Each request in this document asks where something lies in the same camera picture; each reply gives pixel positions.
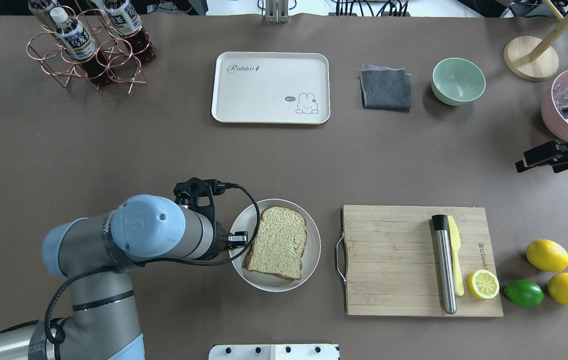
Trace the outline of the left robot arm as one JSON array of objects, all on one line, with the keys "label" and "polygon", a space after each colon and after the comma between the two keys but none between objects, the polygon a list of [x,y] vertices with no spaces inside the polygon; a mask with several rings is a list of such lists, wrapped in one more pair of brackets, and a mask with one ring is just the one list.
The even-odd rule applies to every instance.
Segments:
[{"label": "left robot arm", "polygon": [[0,332],[0,360],[143,360],[131,271],[153,262],[213,266],[222,251],[252,244],[227,234],[214,208],[138,194],[117,209],[51,230],[42,262],[64,279],[44,319]]}]

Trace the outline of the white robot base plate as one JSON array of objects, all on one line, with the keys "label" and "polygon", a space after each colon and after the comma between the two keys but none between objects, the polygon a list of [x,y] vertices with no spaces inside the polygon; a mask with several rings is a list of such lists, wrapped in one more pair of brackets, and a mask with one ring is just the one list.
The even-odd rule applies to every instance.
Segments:
[{"label": "white robot base plate", "polygon": [[218,344],[211,348],[209,360],[340,360],[338,344]]}]

